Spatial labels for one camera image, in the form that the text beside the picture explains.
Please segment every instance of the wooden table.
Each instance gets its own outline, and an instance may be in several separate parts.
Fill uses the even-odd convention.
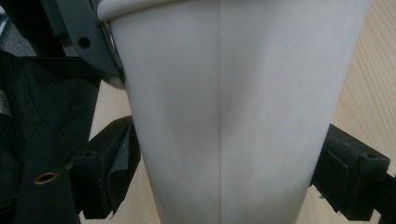
[[[129,114],[125,91],[102,83],[92,136],[110,121]],[[389,174],[395,175],[396,0],[373,0],[332,123],[390,157]],[[349,222],[335,214],[315,188],[309,188],[297,223],[377,223],[378,220],[375,213],[371,222]],[[83,223],[160,223],[144,163],[140,163],[128,195],[113,218]]]

